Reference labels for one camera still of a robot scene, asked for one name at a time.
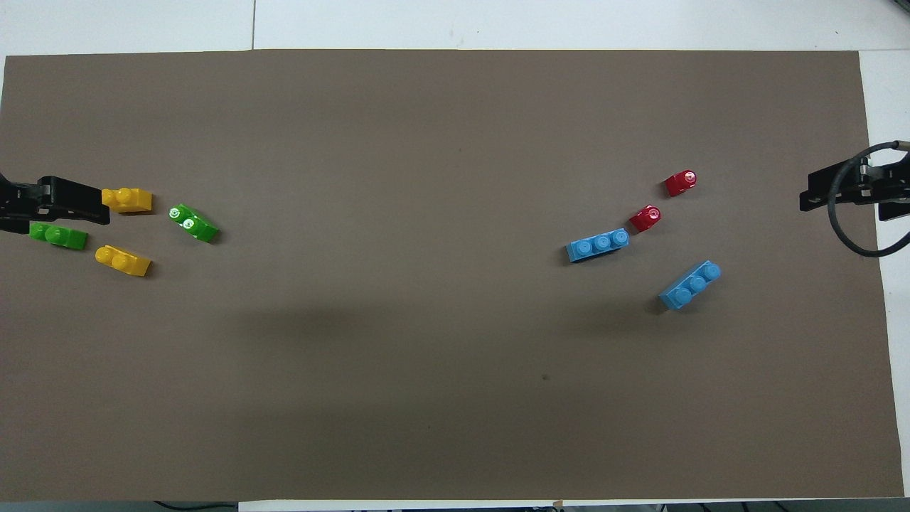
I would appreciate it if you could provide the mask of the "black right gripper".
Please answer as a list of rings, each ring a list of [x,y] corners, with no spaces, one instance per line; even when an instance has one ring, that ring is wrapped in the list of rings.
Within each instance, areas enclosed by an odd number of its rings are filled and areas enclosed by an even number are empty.
[[[903,153],[900,160],[881,166],[869,165],[869,156],[878,150],[891,149]],[[833,179],[847,163],[846,160],[826,166],[807,176],[807,189],[799,194],[803,213],[828,204]],[[878,220],[888,221],[909,214],[909,146],[875,146],[868,148],[859,163],[851,166],[842,179],[835,203],[877,205]]]

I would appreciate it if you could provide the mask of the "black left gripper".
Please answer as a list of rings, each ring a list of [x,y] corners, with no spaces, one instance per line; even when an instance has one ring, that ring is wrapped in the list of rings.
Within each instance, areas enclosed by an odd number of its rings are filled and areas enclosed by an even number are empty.
[[[16,183],[1,174],[1,230],[26,235],[36,214],[49,221],[110,224],[110,210],[99,188],[52,176],[37,184]]]

